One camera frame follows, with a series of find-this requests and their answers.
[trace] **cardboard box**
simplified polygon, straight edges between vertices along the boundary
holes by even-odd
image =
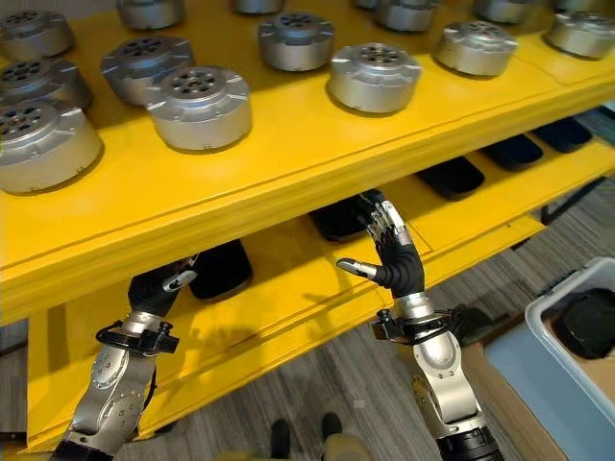
[[[489,402],[493,414],[526,459],[566,461],[568,458],[549,432],[538,422],[506,379],[489,364],[484,352],[489,342],[521,322],[524,322],[524,314],[496,328],[478,343],[464,348],[463,371],[479,397]]]

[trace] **black item in bin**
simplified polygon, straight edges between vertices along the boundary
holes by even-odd
[[[325,240],[347,242],[362,236],[365,225],[358,216],[363,212],[362,199],[358,195],[323,206],[309,213],[314,226]]]
[[[522,171],[542,158],[542,149],[524,134],[496,142],[482,149],[504,170]]]
[[[472,195],[484,182],[484,175],[466,157],[434,165],[416,176],[447,200],[456,202]]]
[[[252,279],[252,265],[241,245],[233,240],[199,254],[194,264],[198,277],[190,283],[192,294],[212,302],[229,298]]]
[[[587,359],[605,358],[615,347],[615,293],[593,288],[572,295],[553,322],[557,338]]]
[[[592,139],[589,130],[572,117],[537,128],[533,133],[562,154],[570,154]]]

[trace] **black tray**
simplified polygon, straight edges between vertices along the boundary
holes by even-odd
[[[198,277],[190,283],[200,300],[220,301],[238,293],[252,279],[252,265],[239,240],[201,252],[194,264]]]
[[[416,176],[447,200],[465,199],[484,182],[484,175],[466,157],[457,157],[419,171]]]
[[[572,117],[537,128],[533,133],[562,154],[577,151],[592,138],[589,130]]]
[[[496,142],[482,149],[503,169],[522,171],[542,158],[542,149],[524,134]]]
[[[380,191],[376,189],[368,191],[368,193],[372,192],[380,194]],[[354,195],[311,211],[309,217],[325,240],[347,242],[365,233],[365,226],[358,219],[363,210],[361,203],[362,199]]]

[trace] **black clamp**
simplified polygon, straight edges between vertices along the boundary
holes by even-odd
[[[112,331],[124,325],[120,320],[113,325],[104,327],[96,333],[96,340],[99,343],[112,346],[114,348],[123,349],[125,351],[137,353],[173,353],[177,349],[180,342],[179,338],[171,336],[171,328],[173,327],[168,322],[160,322],[158,331],[145,329],[140,336],[130,336],[119,331]]]
[[[438,317],[421,324],[413,324],[408,320],[396,320],[391,316],[389,309],[378,311],[378,321],[372,324],[376,339],[403,342],[410,346],[417,346],[431,338],[435,338],[449,330],[451,322],[448,317]],[[433,331],[426,336],[417,338],[417,334]]]

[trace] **yellow shelving unit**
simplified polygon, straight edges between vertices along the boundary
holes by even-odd
[[[467,16],[464,2],[443,5],[428,34],[405,35],[374,25],[348,2],[289,0],[289,10],[330,19],[337,47],[385,41],[423,65],[407,109],[361,116],[329,98],[326,68],[296,74],[262,63],[261,18],[232,14],[227,2],[188,0],[187,6],[188,20],[161,33],[188,37],[198,62],[246,78],[254,128],[215,155],[169,149],[145,110],[119,101],[98,69],[105,53],[137,33],[114,12],[75,21],[78,46],[66,57],[94,90],[87,114],[107,149],[65,188],[36,196],[0,192],[0,325],[615,95],[612,57],[564,57],[529,31],[519,32],[521,46],[498,78],[462,78],[441,68],[429,51],[446,23]]]
[[[486,181],[461,202],[445,201],[414,176],[381,187],[410,223],[429,286],[541,231],[528,211],[614,165],[612,151],[598,141],[569,155],[543,148],[544,159],[523,173],[469,154]],[[512,195],[515,206],[499,206]],[[175,354],[160,358],[160,388],[141,422],[142,436],[360,325],[390,303],[384,290],[335,268],[343,255],[375,260],[367,237],[334,245],[302,216],[242,241],[255,270],[246,291],[206,304],[186,290],[176,302],[169,321],[182,341]],[[29,451],[49,449],[62,435],[98,350],[94,333],[126,314],[128,283],[31,317]],[[52,346],[53,354],[43,353]]]

